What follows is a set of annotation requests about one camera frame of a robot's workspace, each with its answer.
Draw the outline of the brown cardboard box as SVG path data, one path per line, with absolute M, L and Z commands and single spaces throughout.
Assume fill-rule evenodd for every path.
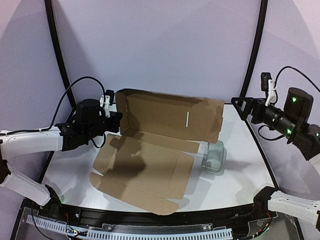
M 122 89 L 119 130 L 108 134 L 89 181 L 98 191 L 156 215 L 179 209 L 200 142 L 218 141 L 223 100 Z

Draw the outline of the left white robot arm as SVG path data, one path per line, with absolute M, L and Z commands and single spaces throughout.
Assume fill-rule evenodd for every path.
M 3 131 L 0 134 L 0 185 L 28 198 L 53 218 L 62 215 L 55 190 L 40 184 L 9 165 L 9 159 L 42 152 L 65 152 L 88 145 L 106 132 L 117 133 L 123 114 L 109 110 L 110 101 L 85 99 L 76 106 L 70 121 L 48 129 Z

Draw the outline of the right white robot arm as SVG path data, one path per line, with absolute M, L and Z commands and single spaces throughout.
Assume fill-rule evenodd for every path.
M 232 105 L 245 121 L 264 124 L 280 133 L 287 145 L 296 147 L 303 161 L 320 170 L 320 127 L 308 122 L 314 98 L 302 89 L 288 89 L 283 109 L 267 103 L 265 98 L 233 97 Z M 320 202 L 284 193 L 266 186 L 253 198 L 254 213 L 279 212 L 309 222 L 320 228 Z

